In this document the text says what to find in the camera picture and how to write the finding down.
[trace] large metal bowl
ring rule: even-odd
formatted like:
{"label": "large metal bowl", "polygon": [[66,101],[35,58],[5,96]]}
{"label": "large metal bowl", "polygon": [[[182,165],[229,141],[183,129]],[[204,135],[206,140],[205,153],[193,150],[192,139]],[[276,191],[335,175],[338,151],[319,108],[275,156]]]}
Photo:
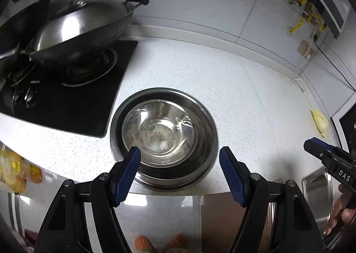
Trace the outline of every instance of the large metal bowl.
{"label": "large metal bowl", "polygon": [[218,153],[218,136],[207,109],[184,92],[150,88],[117,109],[110,143],[121,161],[131,146],[141,150],[135,182],[159,191],[178,191],[200,181]]}

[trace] orange shoe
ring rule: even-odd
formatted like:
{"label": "orange shoe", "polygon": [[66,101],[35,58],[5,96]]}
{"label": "orange shoe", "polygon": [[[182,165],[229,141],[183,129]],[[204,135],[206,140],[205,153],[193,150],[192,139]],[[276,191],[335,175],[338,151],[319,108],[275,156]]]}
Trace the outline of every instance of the orange shoe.
{"label": "orange shoe", "polygon": [[183,234],[178,234],[177,236],[175,236],[172,239],[169,249],[172,249],[172,248],[184,248],[184,249],[186,249],[186,238],[184,237]]}
{"label": "orange shoe", "polygon": [[138,252],[154,252],[150,241],[145,236],[137,236],[135,238],[135,248]]}

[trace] speckled countertop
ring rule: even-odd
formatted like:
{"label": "speckled countertop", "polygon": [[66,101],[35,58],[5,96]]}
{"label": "speckled countertop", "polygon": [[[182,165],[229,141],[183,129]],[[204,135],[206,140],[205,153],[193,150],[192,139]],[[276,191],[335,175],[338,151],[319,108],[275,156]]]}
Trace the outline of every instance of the speckled countertop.
{"label": "speckled countertop", "polygon": [[[133,93],[151,87],[182,90],[211,113],[219,149],[229,146],[251,172],[267,180],[300,180],[321,167],[303,150],[319,137],[310,115],[315,103],[290,79],[257,62],[214,48],[159,38],[137,37],[139,43],[122,80],[111,118]],[[0,140],[29,161],[76,181],[89,181],[114,164],[109,130],[103,138],[41,127],[0,114]],[[194,195],[229,191],[215,162],[197,185],[175,193]]]}

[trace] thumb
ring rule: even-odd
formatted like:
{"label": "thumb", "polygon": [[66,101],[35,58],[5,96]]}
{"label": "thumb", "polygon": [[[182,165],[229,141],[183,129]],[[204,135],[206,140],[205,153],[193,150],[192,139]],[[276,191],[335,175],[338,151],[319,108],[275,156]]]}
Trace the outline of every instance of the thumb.
{"label": "thumb", "polygon": [[345,224],[348,224],[350,223],[350,221],[353,219],[353,217],[355,216],[355,210],[352,210],[352,209],[345,209],[343,212],[342,212],[342,215],[341,215],[341,220],[345,223]]}

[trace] screw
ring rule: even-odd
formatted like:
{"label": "screw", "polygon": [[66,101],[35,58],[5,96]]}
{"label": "screw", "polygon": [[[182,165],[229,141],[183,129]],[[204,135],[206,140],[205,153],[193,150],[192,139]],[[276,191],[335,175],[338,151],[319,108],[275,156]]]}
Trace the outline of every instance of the screw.
{"label": "screw", "polygon": [[66,180],[63,182],[63,185],[65,185],[66,187],[68,187],[71,183],[72,183],[72,180],[66,179]]}
{"label": "screw", "polygon": [[253,172],[251,174],[251,178],[255,181],[258,181],[261,178],[261,175],[259,175],[257,172]]}
{"label": "screw", "polygon": [[297,184],[293,180],[289,180],[289,181],[287,181],[287,185],[294,188]]}
{"label": "screw", "polygon": [[100,174],[99,179],[104,181],[104,180],[107,180],[109,178],[109,176],[110,175],[107,172],[103,172],[102,174]]}

